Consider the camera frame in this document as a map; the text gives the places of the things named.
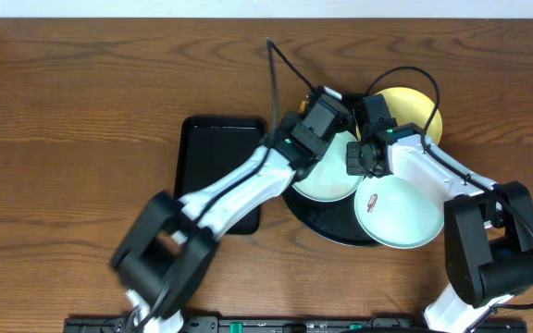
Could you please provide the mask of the mint plate with red stain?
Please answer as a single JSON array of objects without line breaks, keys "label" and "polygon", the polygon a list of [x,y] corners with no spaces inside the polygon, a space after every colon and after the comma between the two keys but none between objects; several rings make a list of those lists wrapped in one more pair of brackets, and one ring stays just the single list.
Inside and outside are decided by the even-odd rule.
[{"label": "mint plate with red stain", "polygon": [[355,141],[349,131],[337,133],[308,177],[292,187],[303,197],[322,203],[336,202],[351,195],[364,178],[347,173],[347,144]]}]

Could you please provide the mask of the yellow green sponge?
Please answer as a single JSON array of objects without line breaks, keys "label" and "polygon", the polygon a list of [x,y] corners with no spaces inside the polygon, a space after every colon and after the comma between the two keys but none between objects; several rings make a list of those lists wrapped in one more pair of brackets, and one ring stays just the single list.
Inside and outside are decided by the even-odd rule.
[{"label": "yellow green sponge", "polygon": [[305,111],[306,106],[307,106],[307,100],[302,100],[300,102],[300,106],[299,106],[299,110],[298,110],[300,114],[302,114]]}]

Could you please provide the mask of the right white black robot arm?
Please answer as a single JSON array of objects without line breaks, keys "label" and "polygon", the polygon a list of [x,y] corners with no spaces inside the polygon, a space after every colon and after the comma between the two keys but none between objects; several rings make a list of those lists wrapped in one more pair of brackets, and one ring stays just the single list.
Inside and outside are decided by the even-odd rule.
[{"label": "right white black robot arm", "polygon": [[533,201],[520,182],[480,176],[414,124],[349,142],[346,163],[364,178],[353,207],[374,241],[413,249],[444,236],[449,284],[424,311],[429,329],[474,332],[533,286]]}]

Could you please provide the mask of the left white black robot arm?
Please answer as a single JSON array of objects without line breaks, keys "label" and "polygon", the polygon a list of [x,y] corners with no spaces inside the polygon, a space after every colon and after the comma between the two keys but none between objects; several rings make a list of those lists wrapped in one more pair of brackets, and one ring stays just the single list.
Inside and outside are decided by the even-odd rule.
[{"label": "left white black robot arm", "polygon": [[335,134],[353,123],[340,93],[320,86],[304,111],[283,118],[251,157],[215,183],[179,199],[161,191],[137,216],[110,265],[133,303],[129,332],[177,332],[221,238],[260,204],[306,178]]}]

